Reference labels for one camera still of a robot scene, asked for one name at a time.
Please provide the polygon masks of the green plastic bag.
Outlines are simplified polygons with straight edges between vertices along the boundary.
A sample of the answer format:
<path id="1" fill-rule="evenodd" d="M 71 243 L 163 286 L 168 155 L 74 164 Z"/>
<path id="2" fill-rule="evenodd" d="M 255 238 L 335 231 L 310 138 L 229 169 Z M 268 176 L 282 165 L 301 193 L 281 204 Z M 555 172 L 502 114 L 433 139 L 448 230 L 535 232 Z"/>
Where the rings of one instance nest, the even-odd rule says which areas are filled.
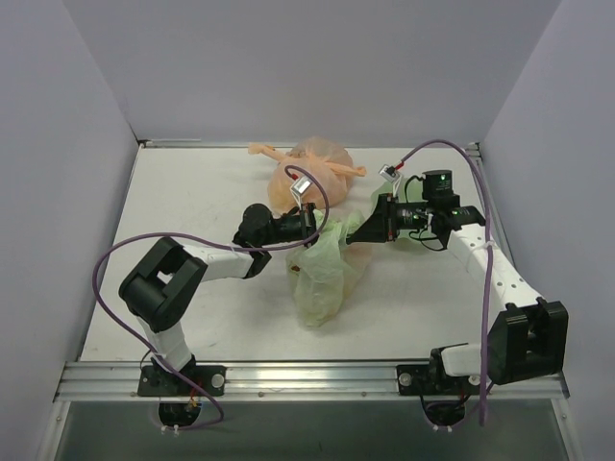
<path id="1" fill-rule="evenodd" d="M 330 218 L 315 244 L 286 255 L 292 299 L 305 327 L 319 328 L 333 319 L 365 274 L 372 247 L 346 242 L 364 221 L 358 210 L 345 218 Z"/>

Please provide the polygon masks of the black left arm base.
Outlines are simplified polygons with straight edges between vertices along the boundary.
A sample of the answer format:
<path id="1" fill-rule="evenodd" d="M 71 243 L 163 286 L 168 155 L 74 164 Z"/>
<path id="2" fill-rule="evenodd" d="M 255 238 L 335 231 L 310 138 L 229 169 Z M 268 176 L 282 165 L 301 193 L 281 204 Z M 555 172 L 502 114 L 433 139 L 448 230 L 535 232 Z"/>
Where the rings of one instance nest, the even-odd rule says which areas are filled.
<path id="1" fill-rule="evenodd" d="M 221 424 L 225 412 L 217 400 L 224 395 L 227 368 L 199 365 L 188 360 L 179 372 L 172 373 L 154 358 L 139 363 L 136 395 L 159 399 L 155 417 L 160 428 L 179 434 Z"/>

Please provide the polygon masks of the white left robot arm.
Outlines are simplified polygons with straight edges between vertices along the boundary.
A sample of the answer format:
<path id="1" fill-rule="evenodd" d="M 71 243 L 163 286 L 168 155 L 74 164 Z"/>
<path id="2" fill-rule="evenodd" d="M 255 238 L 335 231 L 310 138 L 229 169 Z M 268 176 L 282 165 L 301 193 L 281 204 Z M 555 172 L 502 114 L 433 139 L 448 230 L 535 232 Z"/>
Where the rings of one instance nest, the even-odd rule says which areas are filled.
<path id="1" fill-rule="evenodd" d="M 120 284 L 118 294 L 137 317 L 162 367 L 160 384 L 173 395 L 194 383 L 195 362 L 181 326 L 198 286 L 218 279 L 250 279 L 271 260 L 264 247 L 303 241 L 316 233 L 315 204 L 293 207 L 280 218 L 263 204 L 248 206 L 234 235 L 242 250 L 182 245 L 164 236 Z"/>

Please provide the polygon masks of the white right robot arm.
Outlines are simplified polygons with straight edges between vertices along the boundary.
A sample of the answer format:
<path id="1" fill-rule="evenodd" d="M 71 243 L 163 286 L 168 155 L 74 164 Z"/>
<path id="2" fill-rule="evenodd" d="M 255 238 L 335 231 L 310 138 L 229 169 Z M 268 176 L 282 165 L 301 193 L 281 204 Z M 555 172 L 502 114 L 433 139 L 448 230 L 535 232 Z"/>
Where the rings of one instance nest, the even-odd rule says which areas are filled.
<path id="1" fill-rule="evenodd" d="M 428 231 L 483 285 L 497 307 L 487 335 L 477 344 L 441 348 L 426 369 L 429 387 L 447 393 L 461 377 L 486 377 L 496 385 L 558 374 L 563 369 L 569 315 L 528 285 L 499 246 L 475 206 L 462 206 L 450 170 L 430 170 L 421 179 L 418 202 L 394 192 L 378 196 L 372 214 L 347 243 L 386 243 L 404 231 Z"/>

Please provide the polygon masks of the orange tied plastic bag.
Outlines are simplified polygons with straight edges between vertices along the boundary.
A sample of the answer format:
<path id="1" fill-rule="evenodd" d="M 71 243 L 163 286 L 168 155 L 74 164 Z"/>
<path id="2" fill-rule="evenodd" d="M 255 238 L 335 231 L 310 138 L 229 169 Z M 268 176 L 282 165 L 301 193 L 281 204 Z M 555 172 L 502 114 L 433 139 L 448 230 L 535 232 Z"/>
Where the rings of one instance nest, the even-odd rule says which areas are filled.
<path id="1" fill-rule="evenodd" d="M 296 206 L 290 192 L 293 180 L 284 172 L 285 166 L 296 165 L 307 170 L 325 189 L 330 206 L 341 204 L 354 179 L 365 177 L 367 173 L 364 166 L 354 164 L 341 144 L 319 136 L 304 139 L 287 152 L 266 144 L 250 143 L 248 153 L 277 162 L 267 186 L 270 206 L 277 214 L 284 214 Z"/>

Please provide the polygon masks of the green wavy plastic bowl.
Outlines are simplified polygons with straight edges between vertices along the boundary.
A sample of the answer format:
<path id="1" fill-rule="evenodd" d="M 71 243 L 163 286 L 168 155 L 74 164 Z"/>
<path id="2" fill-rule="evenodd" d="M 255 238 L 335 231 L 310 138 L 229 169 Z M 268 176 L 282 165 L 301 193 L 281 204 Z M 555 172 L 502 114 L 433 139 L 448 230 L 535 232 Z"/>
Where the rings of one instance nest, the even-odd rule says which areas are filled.
<path id="1" fill-rule="evenodd" d="M 398 199 L 400 202 L 422 202 L 422 181 L 420 176 L 412 175 L 409 178 L 404 178 L 398 187 Z M 389 182 L 384 182 L 371 195 L 372 209 L 375 209 L 378 197 L 382 193 L 392 191 L 393 185 Z M 443 252 L 441 243 L 436 239 L 436 236 L 429 230 L 401 230 L 398 236 L 398 241 L 402 239 L 412 241 L 422 245 L 424 248 L 432 252 Z"/>

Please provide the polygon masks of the aluminium right side rail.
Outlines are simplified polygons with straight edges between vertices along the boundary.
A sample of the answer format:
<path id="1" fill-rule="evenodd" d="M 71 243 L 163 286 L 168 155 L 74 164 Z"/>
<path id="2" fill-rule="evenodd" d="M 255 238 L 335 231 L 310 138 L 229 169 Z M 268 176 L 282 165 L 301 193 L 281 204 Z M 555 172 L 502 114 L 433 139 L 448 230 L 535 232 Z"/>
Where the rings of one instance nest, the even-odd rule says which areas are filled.
<path id="1" fill-rule="evenodd" d="M 480 149 L 480 143 L 473 142 L 473 143 L 468 144 L 465 147 L 465 151 L 468 154 L 468 156 L 472 159 L 473 163 L 476 165 L 476 168 L 479 170 L 480 177 L 482 179 L 482 182 L 484 183 L 484 186 L 487 192 L 487 199 L 488 199 L 488 204 L 490 208 L 491 233 L 496 243 L 499 245 L 499 247 L 503 251 L 506 258 L 509 260 L 509 262 L 513 266 L 516 266 L 514 257 L 510 250 L 510 246 L 509 246 L 506 234 L 505 234 L 504 224 L 503 224 L 501 215 L 497 208 L 497 204 L 495 201 L 495 196 L 493 194 L 491 183 L 487 177 L 487 172 L 486 172 L 484 161 L 483 161 L 483 155 Z"/>

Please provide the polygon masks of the aluminium rail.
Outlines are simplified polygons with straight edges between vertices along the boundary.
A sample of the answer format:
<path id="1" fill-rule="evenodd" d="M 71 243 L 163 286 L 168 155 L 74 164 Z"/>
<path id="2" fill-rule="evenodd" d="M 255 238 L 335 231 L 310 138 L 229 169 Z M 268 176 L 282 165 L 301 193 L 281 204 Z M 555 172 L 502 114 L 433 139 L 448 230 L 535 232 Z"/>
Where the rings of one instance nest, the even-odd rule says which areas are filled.
<path id="1" fill-rule="evenodd" d="M 499 245 L 499 247 L 503 251 L 506 258 L 509 260 L 509 262 L 513 266 L 516 266 L 514 257 L 510 250 L 510 246 L 509 246 L 506 234 L 505 234 L 504 224 L 503 224 L 501 215 L 497 208 L 497 204 L 495 201 L 495 196 L 493 194 L 491 183 L 487 177 L 487 172 L 486 172 L 484 161 L 483 161 L 483 155 L 480 149 L 480 143 L 473 142 L 473 143 L 468 144 L 465 147 L 465 151 L 468 154 L 468 156 L 472 159 L 473 163 L 476 165 L 476 168 L 479 170 L 480 177 L 482 179 L 482 182 L 484 183 L 484 186 L 487 192 L 487 199 L 488 199 L 488 204 L 490 208 L 491 233 L 496 243 Z"/>
<path id="2" fill-rule="evenodd" d="M 395 401 L 416 400 L 414 374 L 402 372 L 401 361 L 223 362 L 223 379 L 214 383 L 230 402 Z M 183 396 L 145 396 L 147 383 L 139 362 L 72 362 L 64 366 L 54 400 L 187 402 L 204 398 L 190 391 Z"/>
<path id="3" fill-rule="evenodd" d="M 141 139 L 139 145 L 148 149 L 183 149 L 201 148 L 203 142 L 199 139 Z"/>

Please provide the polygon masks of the aluminium back rail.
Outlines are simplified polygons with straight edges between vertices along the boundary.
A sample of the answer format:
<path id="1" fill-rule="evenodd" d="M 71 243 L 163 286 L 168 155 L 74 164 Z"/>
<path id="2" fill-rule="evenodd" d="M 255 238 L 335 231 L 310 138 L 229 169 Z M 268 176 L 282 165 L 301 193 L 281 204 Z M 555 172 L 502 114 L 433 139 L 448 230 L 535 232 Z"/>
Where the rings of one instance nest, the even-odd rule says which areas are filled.
<path id="1" fill-rule="evenodd" d="M 203 142 L 199 139 L 141 139 L 139 145 L 148 149 L 183 149 L 201 148 Z"/>

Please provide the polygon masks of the aluminium front rail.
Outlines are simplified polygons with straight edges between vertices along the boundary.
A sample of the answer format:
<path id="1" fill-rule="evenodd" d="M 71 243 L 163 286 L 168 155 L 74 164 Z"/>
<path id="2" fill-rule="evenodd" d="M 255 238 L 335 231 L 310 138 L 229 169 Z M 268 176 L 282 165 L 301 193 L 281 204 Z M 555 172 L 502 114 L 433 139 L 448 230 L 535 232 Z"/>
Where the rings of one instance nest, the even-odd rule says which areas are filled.
<path id="1" fill-rule="evenodd" d="M 223 379 L 214 383 L 230 402 L 395 401 L 416 400 L 414 374 L 402 372 L 401 361 L 223 362 Z M 204 398 L 190 391 L 183 396 L 145 396 L 147 383 L 139 362 L 72 362 L 64 366 L 54 400 L 187 402 Z"/>

